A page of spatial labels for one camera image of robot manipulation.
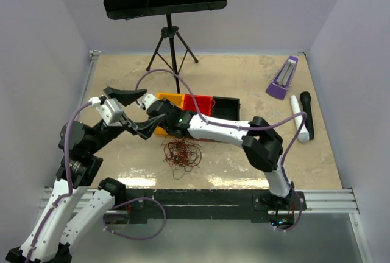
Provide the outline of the yellow plastic bin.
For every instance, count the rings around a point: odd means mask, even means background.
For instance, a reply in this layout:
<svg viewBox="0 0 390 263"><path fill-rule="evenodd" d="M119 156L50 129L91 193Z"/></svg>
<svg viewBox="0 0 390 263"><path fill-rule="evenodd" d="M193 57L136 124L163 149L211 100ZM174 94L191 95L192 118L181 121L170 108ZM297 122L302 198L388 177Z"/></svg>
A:
<svg viewBox="0 0 390 263"><path fill-rule="evenodd" d="M159 99L167 99L171 103L173 103L175 106L179 108L183 108L184 100L185 100L185 95L184 94L178 94L178 93L166 93L166 92L159 92L157 94L157 97ZM166 136L167 132L162 129L161 127L157 127L154 131L155 135L158 136Z"/></svg>

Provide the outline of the red plastic bin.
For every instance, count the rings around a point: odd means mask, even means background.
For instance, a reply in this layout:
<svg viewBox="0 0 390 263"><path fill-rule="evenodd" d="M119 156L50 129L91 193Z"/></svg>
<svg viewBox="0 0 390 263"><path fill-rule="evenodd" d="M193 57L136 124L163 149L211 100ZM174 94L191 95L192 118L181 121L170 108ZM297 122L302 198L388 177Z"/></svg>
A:
<svg viewBox="0 0 390 263"><path fill-rule="evenodd" d="M197 103L198 109L200 109L201 114L205 116L211 116L211 107L213 103L213 99L211 96L201 96L201 95L194 95L195 101ZM185 111L183 115L183 123L185 124L185 137L194 139L197 141L208 141L207 138L195 138L192 137L188 131L188 124L190 117L193 117L194 114L197 114L197 109L195 106L195 102L190 94L184 95L184 101L182 110Z"/></svg>

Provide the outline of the black plastic bin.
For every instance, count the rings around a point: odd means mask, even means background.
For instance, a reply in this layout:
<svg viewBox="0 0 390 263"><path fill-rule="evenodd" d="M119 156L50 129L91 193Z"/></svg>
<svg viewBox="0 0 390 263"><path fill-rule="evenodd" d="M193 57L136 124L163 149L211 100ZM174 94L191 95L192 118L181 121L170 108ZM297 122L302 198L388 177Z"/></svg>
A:
<svg viewBox="0 0 390 263"><path fill-rule="evenodd" d="M213 96L211 116L230 121L240 120L240 99Z"/></svg>

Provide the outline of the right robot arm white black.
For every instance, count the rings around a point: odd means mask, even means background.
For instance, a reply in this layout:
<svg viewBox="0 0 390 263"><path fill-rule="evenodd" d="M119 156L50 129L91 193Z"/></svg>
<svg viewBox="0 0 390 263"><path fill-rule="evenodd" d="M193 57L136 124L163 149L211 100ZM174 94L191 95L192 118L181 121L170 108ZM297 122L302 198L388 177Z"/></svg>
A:
<svg viewBox="0 0 390 263"><path fill-rule="evenodd" d="M273 206L284 210L293 203L291 182L282 169L283 139L263 118L231 121L204 117L151 94L141 103L149 117L164 115L159 126L169 135L223 142L243 149L250 165L264 172Z"/></svg>

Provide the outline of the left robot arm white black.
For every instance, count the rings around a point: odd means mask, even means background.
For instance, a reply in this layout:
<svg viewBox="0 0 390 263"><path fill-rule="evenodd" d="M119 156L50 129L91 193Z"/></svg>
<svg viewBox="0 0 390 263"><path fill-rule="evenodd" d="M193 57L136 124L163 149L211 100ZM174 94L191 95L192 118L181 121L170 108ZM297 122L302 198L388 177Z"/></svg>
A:
<svg viewBox="0 0 390 263"><path fill-rule="evenodd" d="M142 100L146 108L155 97L146 89L120 90L107 87L104 95L81 105L61 130L58 144L63 159L56 173L49 200L25 242L9 250L7 262L71 262L77 244L109 209L126 204L126 187L118 180L104 179L90 201L76 206L87 193L103 159L96 156L121 133L147 140L163 119L131 120L123 108Z"/></svg>

